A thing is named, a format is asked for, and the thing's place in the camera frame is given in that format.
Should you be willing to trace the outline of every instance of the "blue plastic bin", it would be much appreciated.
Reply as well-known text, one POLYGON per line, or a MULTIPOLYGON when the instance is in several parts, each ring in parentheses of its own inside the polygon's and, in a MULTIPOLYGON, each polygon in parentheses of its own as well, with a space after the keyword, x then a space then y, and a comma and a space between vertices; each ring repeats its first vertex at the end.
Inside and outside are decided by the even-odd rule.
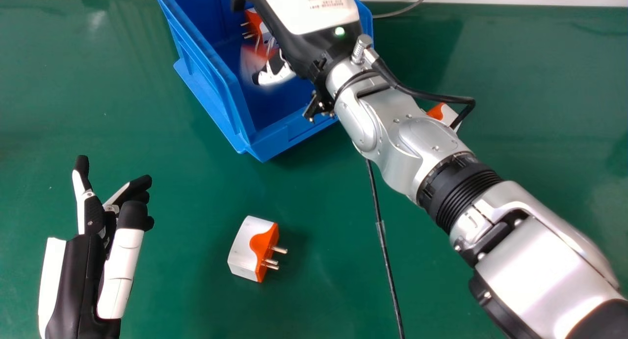
MULTIPOLYGON (((231 0, 158 1, 179 52, 177 73, 238 153, 264 162, 336 121, 319 116, 312 124, 301 116, 314 88, 307 80, 270 92, 240 82, 245 20, 231 12, 231 0)), ((364 32, 373 35, 372 14, 357 3, 364 32)))

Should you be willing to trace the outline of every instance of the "plug prong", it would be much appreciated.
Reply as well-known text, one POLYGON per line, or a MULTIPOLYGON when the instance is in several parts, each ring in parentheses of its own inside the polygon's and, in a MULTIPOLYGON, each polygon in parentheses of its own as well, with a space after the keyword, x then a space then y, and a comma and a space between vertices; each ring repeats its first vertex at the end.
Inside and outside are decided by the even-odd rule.
POLYGON ((284 249, 282 247, 278 247, 278 246, 273 246, 271 247, 271 250, 274 250, 275 252, 281 253, 281 254, 287 254, 288 250, 284 249))

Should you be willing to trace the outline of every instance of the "green table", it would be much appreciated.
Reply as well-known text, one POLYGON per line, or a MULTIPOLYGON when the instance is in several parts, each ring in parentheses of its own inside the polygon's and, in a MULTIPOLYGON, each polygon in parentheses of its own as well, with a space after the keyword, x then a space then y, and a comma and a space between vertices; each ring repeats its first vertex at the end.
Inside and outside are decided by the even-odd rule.
MULTIPOLYGON (((627 24, 625 8, 461 4, 375 23, 402 80, 477 98, 462 139, 590 235, 624 286, 627 24)), ((155 0, 0 0, 0 50, 0 338, 38 335, 45 240, 76 232, 77 154, 103 197, 155 180, 124 339, 395 337, 364 161, 339 125, 266 164, 234 153, 173 70, 155 0), (248 214, 290 249, 262 285, 226 264, 248 214)), ((408 337, 501 337, 446 235, 379 183, 408 337)))

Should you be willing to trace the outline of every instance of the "robotic hand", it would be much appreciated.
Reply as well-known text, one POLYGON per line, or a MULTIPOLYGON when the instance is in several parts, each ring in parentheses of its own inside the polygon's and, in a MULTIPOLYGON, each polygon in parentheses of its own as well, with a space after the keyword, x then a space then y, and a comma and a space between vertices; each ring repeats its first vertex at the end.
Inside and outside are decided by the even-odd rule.
POLYGON ((72 171, 78 235, 49 238, 39 299, 41 339, 117 339, 133 285, 148 216, 145 175, 126 183, 104 204, 88 180, 89 161, 79 156, 72 171))
POLYGON ((265 76, 285 78, 288 65, 311 80, 305 118, 336 114, 386 183, 428 212, 473 268, 471 293, 507 336, 628 338, 628 301, 601 251, 475 157, 454 131, 469 109, 444 123, 413 96, 470 107, 472 99, 400 83, 362 34, 354 0, 233 0, 233 9, 247 1, 282 49, 265 76))

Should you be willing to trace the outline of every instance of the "cable connector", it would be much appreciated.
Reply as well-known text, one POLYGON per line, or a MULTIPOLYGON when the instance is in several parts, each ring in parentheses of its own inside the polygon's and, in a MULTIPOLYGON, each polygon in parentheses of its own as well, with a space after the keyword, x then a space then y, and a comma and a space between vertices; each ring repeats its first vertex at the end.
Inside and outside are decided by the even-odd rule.
POLYGON ((279 270, 274 252, 287 254, 288 250, 277 246, 279 226, 271 221, 247 216, 240 226, 227 263, 237 276, 261 283, 268 269, 279 270))

